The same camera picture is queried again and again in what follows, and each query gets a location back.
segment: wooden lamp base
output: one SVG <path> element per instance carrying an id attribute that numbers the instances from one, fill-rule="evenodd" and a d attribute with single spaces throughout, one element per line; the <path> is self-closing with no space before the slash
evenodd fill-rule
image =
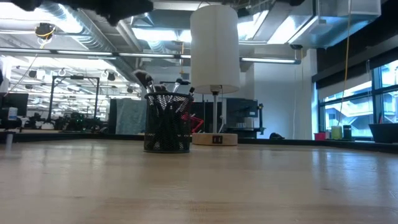
<path id="1" fill-rule="evenodd" d="M 192 144 L 202 146 L 237 146 L 237 134 L 225 133 L 193 133 Z"/>

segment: cylindrical lamp shade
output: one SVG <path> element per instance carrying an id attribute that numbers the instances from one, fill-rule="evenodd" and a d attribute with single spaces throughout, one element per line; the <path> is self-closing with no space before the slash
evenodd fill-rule
<path id="1" fill-rule="evenodd" d="M 195 92 L 212 94 L 239 90 L 238 15 L 229 6 L 213 5 L 191 16 L 191 82 Z"/>

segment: black mesh pen holder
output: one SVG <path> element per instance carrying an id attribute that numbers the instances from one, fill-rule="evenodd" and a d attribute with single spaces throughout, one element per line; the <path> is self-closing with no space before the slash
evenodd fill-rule
<path id="1" fill-rule="evenodd" d="M 145 152 L 189 152 L 192 96 L 158 92 L 148 93 Z"/>

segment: table lamp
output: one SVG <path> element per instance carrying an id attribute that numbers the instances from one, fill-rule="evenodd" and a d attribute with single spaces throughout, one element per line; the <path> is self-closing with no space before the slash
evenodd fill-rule
<path id="1" fill-rule="evenodd" d="M 238 15 L 229 6 L 212 5 L 196 10 L 190 20 L 192 86 L 214 97 L 213 133 L 194 133 L 192 143 L 237 145 L 237 134 L 217 133 L 217 96 L 240 88 Z"/>

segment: table surface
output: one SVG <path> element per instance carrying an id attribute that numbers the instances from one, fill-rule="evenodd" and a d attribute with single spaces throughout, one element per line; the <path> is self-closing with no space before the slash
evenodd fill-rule
<path id="1" fill-rule="evenodd" d="M 78 140 L 0 148 L 0 223 L 397 223 L 398 156 Z"/>

